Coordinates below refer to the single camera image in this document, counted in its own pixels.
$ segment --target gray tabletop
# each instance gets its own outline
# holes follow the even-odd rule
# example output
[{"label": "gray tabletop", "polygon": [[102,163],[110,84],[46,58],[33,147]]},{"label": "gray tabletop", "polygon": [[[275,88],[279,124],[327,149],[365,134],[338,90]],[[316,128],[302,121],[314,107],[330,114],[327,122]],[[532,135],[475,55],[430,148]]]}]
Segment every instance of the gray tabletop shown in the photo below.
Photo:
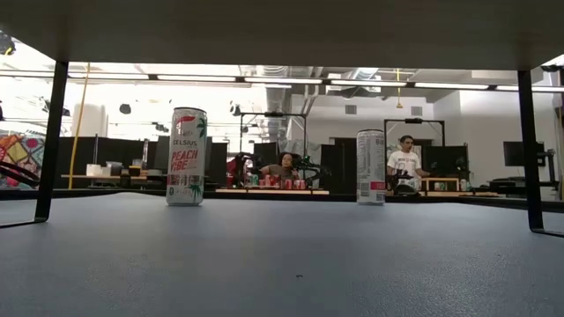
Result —
[{"label": "gray tabletop", "polygon": [[0,230],[0,316],[562,316],[563,251],[522,210],[57,199]]}]

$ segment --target celsius can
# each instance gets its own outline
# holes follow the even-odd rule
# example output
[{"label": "celsius can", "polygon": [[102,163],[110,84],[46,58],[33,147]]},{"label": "celsius can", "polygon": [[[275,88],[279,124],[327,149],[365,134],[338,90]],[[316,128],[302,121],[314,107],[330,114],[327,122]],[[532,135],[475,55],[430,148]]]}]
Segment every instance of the celsius can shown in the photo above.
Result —
[{"label": "celsius can", "polygon": [[174,109],[168,154],[168,205],[196,206],[202,202],[206,137],[205,111]]},{"label": "celsius can", "polygon": [[384,132],[366,129],[356,136],[358,203],[384,204],[386,198],[386,145]]}]

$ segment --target wooden desk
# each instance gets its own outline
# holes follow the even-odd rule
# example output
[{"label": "wooden desk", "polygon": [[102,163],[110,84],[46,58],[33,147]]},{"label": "wooden desk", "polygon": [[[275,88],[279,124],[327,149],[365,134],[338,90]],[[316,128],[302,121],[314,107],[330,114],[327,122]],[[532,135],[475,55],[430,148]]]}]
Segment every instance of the wooden desk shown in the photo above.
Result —
[{"label": "wooden desk", "polygon": [[328,195],[329,190],[322,189],[228,189],[220,188],[215,190],[216,193],[238,193],[238,194],[283,194],[283,195]]},{"label": "wooden desk", "polygon": [[[61,178],[70,178],[70,175],[61,175]],[[120,176],[90,176],[90,175],[72,175],[73,179],[81,180],[101,180],[101,181],[118,181]],[[146,176],[131,176],[132,181],[147,181]]]},{"label": "wooden desk", "polygon": [[496,193],[489,193],[489,192],[485,192],[485,193],[476,193],[475,195],[472,192],[452,192],[452,191],[427,191],[427,194],[425,195],[424,191],[420,191],[419,192],[420,195],[422,196],[427,196],[427,197],[464,197],[464,196],[469,196],[469,197],[499,197],[498,194]]},{"label": "wooden desk", "polygon": [[440,182],[452,181],[456,183],[456,191],[460,190],[460,180],[458,178],[428,177],[421,179],[421,185],[425,183],[427,191],[432,191],[434,188],[429,187],[429,182],[431,181],[440,181]]}]

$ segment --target person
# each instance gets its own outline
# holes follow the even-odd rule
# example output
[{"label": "person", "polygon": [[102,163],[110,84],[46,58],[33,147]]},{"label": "person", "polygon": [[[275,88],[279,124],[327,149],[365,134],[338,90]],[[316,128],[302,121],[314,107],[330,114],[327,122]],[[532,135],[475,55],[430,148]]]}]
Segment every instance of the person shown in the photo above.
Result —
[{"label": "person", "polygon": [[261,168],[263,175],[279,175],[282,181],[285,180],[298,180],[300,175],[298,171],[293,169],[293,157],[291,153],[282,153],[280,155],[279,164],[272,164]]},{"label": "person", "polygon": [[407,174],[412,177],[415,177],[416,174],[420,177],[428,177],[430,173],[421,169],[419,156],[412,152],[413,137],[402,136],[399,139],[399,143],[402,150],[391,153],[388,160],[387,174],[394,175],[397,170],[403,170],[407,171]]}]

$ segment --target fluorescent light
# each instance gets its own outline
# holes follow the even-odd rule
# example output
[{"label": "fluorescent light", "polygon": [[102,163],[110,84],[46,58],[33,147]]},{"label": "fluorescent light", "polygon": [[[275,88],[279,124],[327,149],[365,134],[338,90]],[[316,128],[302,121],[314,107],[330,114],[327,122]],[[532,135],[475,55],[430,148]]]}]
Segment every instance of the fluorescent light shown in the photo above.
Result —
[{"label": "fluorescent light", "polygon": [[52,71],[20,71],[20,70],[0,70],[0,76],[11,77],[53,77]]},{"label": "fluorescent light", "polygon": [[500,92],[518,92],[519,87],[509,86],[509,85],[499,85],[499,86],[495,87],[495,90],[500,91]]},{"label": "fluorescent light", "polygon": [[312,84],[320,85],[323,81],[321,79],[312,78],[287,78],[287,77],[245,77],[248,83],[263,83],[263,84]]},{"label": "fluorescent light", "polygon": [[405,87],[407,83],[403,82],[390,82],[380,80],[331,80],[332,85],[361,85],[372,87]]},{"label": "fluorescent light", "polygon": [[280,89],[292,88],[292,85],[280,85],[280,84],[252,84],[252,86],[257,88],[280,88]]},{"label": "fluorescent light", "polygon": [[160,80],[184,80],[184,81],[211,81],[211,82],[234,82],[235,77],[227,76],[183,76],[183,75],[158,75]]},{"label": "fluorescent light", "polygon": [[[518,92],[519,87],[513,85],[499,85],[495,88],[499,92]],[[551,87],[551,86],[532,86],[531,90],[533,92],[564,92],[563,86]]]},{"label": "fluorescent light", "polygon": [[[86,78],[86,73],[69,73],[71,78]],[[91,79],[149,79],[145,74],[90,73]]]},{"label": "fluorescent light", "polygon": [[533,92],[564,92],[564,87],[551,87],[551,86],[532,86]]},{"label": "fluorescent light", "polygon": [[415,88],[437,88],[437,89],[469,89],[485,90],[489,85],[475,84],[443,84],[443,83],[415,83]]}]

